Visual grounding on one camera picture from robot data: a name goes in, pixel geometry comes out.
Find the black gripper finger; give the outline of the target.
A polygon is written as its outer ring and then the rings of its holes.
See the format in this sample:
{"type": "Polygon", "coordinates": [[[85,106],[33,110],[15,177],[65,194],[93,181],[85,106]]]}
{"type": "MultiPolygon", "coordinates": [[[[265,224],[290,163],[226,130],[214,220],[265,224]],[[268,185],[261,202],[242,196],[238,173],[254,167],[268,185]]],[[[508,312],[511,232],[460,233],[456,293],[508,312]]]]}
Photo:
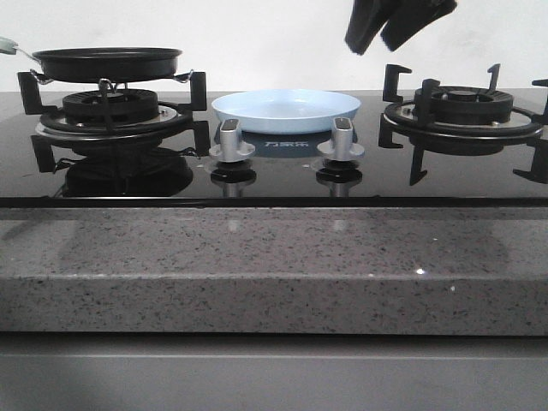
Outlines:
{"type": "Polygon", "coordinates": [[[403,1],[387,20],[381,38],[390,51],[395,51],[416,33],[434,21],[452,13],[453,0],[403,1]]]}
{"type": "Polygon", "coordinates": [[[349,49],[363,55],[382,26],[397,9],[397,1],[354,0],[345,42],[349,49]]]}

